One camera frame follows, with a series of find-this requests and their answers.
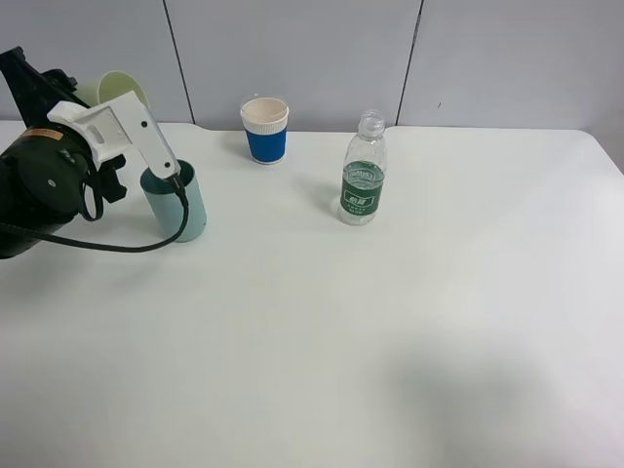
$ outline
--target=cylindrical cup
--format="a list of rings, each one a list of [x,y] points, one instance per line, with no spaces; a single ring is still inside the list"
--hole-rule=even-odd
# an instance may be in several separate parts
[[[186,189],[189,215],[184,232],[176,242],[188,242],[196,239],[204,232],[208,216],[202,201],[202,194],[199,191],[195,170],[186,161],[178,161],[181,167],[180,177]],[[149,206],[158,219],[163,236],[165,239],[172,237],[181,226],[183,217],[182,204],[172,186],[147,169],[140,177],[140,187],[145,192]]]
[[[138,100],[145,107],[149,107],[147,96],[140,84],[123,71],[109,71],[96,80],[87,83],[78,83],[74,95],[90,106],[102,104],[108,100],[118,98],[125,93],[134,91]]]
[[[252,157],[260,164],[280,162],[286,153],[286,103],[276,97],[254,96],[241,106],[241,117]]]

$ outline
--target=light green cup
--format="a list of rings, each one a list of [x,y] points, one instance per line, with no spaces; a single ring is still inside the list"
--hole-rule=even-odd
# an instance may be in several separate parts
[[[74,95],[93,107],[130,91],[134,91],[138,100],[149,107],[147,96],[138,81],[128,73],[117,70],[108,71],[96,80],[78,83]]]
[[[188,223],[176,242],[189,242],[200,236],[206,228],[208,216],[199,191],[195,170],[186,161],[177,160],[180,166],[180,178],[186,189],[188,199]],[[177,233],[184,213],[181,202],[174,194],[170,183],[156,177],[149,169],[140,177],[140,186],[147,197],[149,206],[156,216],[165,239]]]

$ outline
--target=black cable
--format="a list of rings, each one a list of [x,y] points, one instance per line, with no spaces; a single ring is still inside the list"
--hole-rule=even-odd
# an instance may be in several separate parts
[[[89,156],[80,157],[87,163],[87,180],[82,183],[82,207],[80,208],[80,214],[88,222],[98,221],[104,216],[104,201],[101,196],[101,181],[99,180],[98,169],[93,159]],[[87,202],[85,201],[85,192],[87,185],[91,186],[94,195],[94,205],[96,206],[96,215],[91,216],[89,209],[87,208]]]
[[[186,225],[188,224],[189,217],[189,208],[188,208],[188,199],[186,198],[186,193],[184,192],[184,185],[179,177],[179,175],[174,175],[169,178],[169,182],[174,187],[175,195],[179,198],[180,203],[182,204],[183,214],[182,214],[182,223],[177,231],[169,239],[158,242],[156,244],[151,244],[149,246],[142,247],[121,247],[121,246],[109,246],[107,244],[96,244],[92,242],[83,242],[77,241],[75,239],[67,239],[65,237],[54,236],[52,234],[46,234],[44,232],[32,231],[30,229],[25,229],[23,227],[14,226],[12,224],[5,224],[4,222],[0,222],[0,231],[5,232],[7,234],[13,234],[14,236],[39,239],[40,241],[51,242],[53,244],[60,244],[62,246],[75,247],[77,249],[87,249],[90,251],[102,251],[102,252],[117,252],[120,254],[142,254],[145,252],[155,251],[162,247],[165,247],[172,242],[175,242],[179,236],[182,235]]]

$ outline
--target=blue paper cup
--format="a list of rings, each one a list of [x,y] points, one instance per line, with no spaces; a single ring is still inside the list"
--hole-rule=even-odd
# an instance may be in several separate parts
[[[289,107],[276,97],[252,97],[241,106],[241,117],[253,159],[279,163],[286,153]]]
[[[199,237],[204,232],[208,216],[199,191],[199,183],[195,170],[186,161],[178,160],[181,172],[180,177],[186,189],[188,199],[188,224],[176,242],[188,242]],[[184,208],[167,181],[158,178],[149,169],[140,177],[140,187],[145,192],[152,212],[158,219],[165,239],[177,233],[182,224]]]

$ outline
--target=teal cup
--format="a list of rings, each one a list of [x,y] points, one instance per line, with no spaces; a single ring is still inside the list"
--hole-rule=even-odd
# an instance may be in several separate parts
[[[178,160],[178,162],[181,167],[180,178],[186,190],[186,198],[188,198],[189,215],[186,228],[176,242],[189,242],[197,239],[204,232],[208,216],[199,191],[195,170],[186,161]],[[184,213],[172,186],[147,169],[140,177],[140,187],[145,192],[145,197],[160,224],[163,236],[165,239],[172,237],[182,224]]]

